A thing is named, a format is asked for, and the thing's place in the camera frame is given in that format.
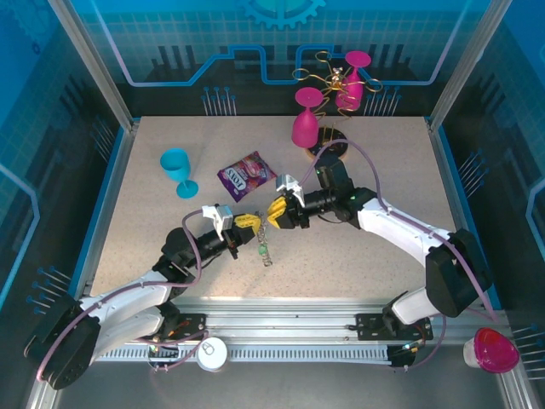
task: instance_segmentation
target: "white can lid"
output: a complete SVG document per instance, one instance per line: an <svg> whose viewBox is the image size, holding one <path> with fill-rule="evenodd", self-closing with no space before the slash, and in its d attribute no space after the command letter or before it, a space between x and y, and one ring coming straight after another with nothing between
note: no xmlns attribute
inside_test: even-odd
<svg viewBox="0 0 545 409"><path fill-rule="evenodd" d="M197 351L197 363L205 371L218 371L227 361L227 346L220 338L207 338Z"/></svg>

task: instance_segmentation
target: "speckled tabletop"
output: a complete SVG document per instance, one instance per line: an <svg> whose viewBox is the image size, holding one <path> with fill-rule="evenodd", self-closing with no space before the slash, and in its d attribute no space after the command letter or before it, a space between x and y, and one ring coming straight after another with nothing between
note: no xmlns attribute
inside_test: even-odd
<svg viewBox="0 0 545 409"><path fill-rule="evenodd" d="M135 138L118 201L102 251L92 295L124 285L144 274L161 256L169 231L203 205L232 207L233 213L267 212L278 196L274 181L258 187L238 204L217 177L220 168L259 151L272 169L301 178L310 158L291 142L293 117L143 118ZM352 118L339 129L361 144L381 178L382 194L392 205L437 227L454 222L423 118ZM176 183L159 165L172 147L189 153L198 195L179 199ZM344 158L355 186L375 190L369 166L350 148ZM319 188L311 177L305 191ZM208 219L193 218L199 235ZM306 230L267 229L273 265L265 268L257 241L239 248L204 270L194 297L357 297L389 299L424 284L418 262L386 240L350 225L311 220Z"/></svg>

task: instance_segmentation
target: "glass wall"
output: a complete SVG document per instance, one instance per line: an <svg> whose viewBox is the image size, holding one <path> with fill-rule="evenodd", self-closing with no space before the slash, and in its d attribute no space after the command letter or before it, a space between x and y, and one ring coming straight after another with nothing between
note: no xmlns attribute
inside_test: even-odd
<svg viewBox="0 0 545 409"><path fill-rule="evenodd" d="M73 0L135 116L294 114L293 70L325 77L318 51L347 67L355 49L384 84L358 115L428 115L488 3Z"/></svg>
<svg viewBox="0 0 545 409"><path fill-rule="evenodd" d="M31 329L66 291L118 123L47 2L0 0L0 383L20 407Z"/></svg>
<svg viewBox="0 0 545 409"><path fill-rule="evenodd" d="M545 331L544 13L539 0L512 3L444 123L459 194L502 304L515 328L536 323L539 331ZM545 350L525 352L536 352L538 363L529 367L541 365ZM543 382L536 385L545 396Z"/></svg>

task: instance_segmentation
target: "snack bag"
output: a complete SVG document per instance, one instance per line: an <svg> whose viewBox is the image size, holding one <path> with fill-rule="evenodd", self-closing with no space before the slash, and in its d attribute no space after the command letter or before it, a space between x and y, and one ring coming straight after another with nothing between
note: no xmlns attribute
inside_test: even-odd
<svg viewBox="0 0 545 409"><path fill-rule="evenodd" d="M252 190L275 178L276 174L255 151L237 163L220 170L218 177L235 202L239 202Z"/></svg>

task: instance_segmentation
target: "pink glass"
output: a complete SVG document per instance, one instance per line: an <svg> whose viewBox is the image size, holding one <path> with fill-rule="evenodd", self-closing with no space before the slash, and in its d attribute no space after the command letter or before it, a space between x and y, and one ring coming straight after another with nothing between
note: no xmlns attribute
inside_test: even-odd
<svg viewBox="0 0 545 409"><path fill-rule="evenodd" d="M352 70L347 77L342 80L346 92L337 91L335 104L339 108L348 111L356 111L364 96L364 85L358 84L360 81L358 69L368 66L371 63L371 57L363 51L350 51L345 56L345 60L352 66Z"/></svg>
<svg viewBox="0 0 545 409"><path fill-rule="evenodd" d="M322 93L315 88L305 87L295 93L297 103L305 107L295 118L291 131L291 140L298 147L313 147L318 143L318 119L310 108L317 107L324 100Z"/></svg>
<svg viewBox="0 0 545 409"><path fill-rule="evenodd" d="M475 334L475 357L485 371L504 373L516 367L520 354L502 334L481 328Z"/></svg>

